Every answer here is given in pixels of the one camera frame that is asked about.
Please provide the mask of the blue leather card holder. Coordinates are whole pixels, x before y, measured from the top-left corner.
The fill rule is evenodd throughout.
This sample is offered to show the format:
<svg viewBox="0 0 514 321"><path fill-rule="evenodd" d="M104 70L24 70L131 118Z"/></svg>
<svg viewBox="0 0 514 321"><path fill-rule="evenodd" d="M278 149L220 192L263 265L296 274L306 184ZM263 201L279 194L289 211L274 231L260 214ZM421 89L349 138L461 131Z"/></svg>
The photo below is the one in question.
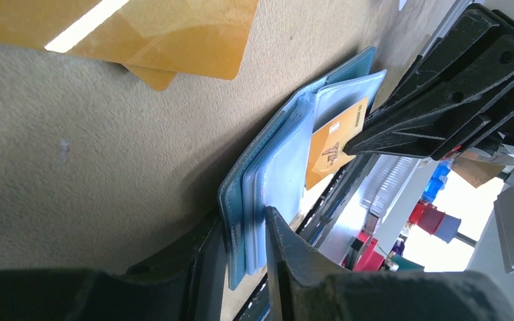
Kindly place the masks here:
<svg viewBox="0 0 514 321"><path fill-rule="evenodd" d="M276 208L287 223L298 213L313 132L360 99L375 98L386 75L371 72L375 55L369 46L296 90L221 183L218 204L231 290L266 263L265 208Z"/></svg>

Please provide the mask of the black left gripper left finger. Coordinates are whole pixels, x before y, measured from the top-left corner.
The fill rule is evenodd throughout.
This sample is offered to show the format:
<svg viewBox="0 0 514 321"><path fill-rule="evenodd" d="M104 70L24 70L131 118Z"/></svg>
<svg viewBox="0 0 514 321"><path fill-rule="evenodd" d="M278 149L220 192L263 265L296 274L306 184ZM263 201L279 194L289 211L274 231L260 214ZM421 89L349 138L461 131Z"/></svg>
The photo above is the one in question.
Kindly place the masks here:
<svg viewBox="0 0 514 321"><path fill-rule="evenodd" d="M90 268L0 270L0 320L219 320L226 252L218 213L114 275Z"/></svg>

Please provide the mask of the single orange credit card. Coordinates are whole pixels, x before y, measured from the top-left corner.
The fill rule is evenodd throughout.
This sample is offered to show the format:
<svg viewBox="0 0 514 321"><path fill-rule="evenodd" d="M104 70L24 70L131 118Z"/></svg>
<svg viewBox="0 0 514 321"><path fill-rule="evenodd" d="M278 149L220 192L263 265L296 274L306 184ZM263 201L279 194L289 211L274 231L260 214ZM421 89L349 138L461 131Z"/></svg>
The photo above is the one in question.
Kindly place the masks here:
<svg viewBox="0 0 514 321"><path fill-rule="evenodd" d="M343 149L363 130L368 106L369 98L364 97L313 133L305 175L306 190L354 158Z"/></svg>

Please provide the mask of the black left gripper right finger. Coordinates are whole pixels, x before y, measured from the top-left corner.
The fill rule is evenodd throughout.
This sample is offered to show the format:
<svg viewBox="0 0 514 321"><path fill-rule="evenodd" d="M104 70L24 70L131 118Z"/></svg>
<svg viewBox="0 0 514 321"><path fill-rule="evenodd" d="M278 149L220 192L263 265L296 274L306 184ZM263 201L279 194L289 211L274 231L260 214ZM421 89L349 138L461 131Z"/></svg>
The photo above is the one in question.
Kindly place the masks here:
<svg viewBox="0 0 514 321"><path fill-rule="evenodd" d="M352 272L330 261L267 207L266 255L273 320L514 320L479 272Z"/></svg>

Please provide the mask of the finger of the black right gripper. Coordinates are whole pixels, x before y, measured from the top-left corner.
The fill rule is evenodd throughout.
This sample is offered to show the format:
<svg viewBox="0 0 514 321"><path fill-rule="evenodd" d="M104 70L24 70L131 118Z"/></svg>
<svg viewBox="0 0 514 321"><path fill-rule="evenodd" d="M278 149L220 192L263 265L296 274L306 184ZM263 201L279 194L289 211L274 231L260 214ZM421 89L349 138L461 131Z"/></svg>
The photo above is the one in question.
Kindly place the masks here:
<svg viewBox="0 0 514 321"><path fill-rule="evenodd" d="M347 154L440 160L514 118L514 35L445 37L418 60Z"/></svg>
<svg viewBox="0 0 514 321"><path fill-rule="evenodd" d="M499 127L501 113L488 103L500 77L484 80L495 63L501 19L472 4L423 57L416 60L383 106L368 119L366 133L456 133Z"/></svg>

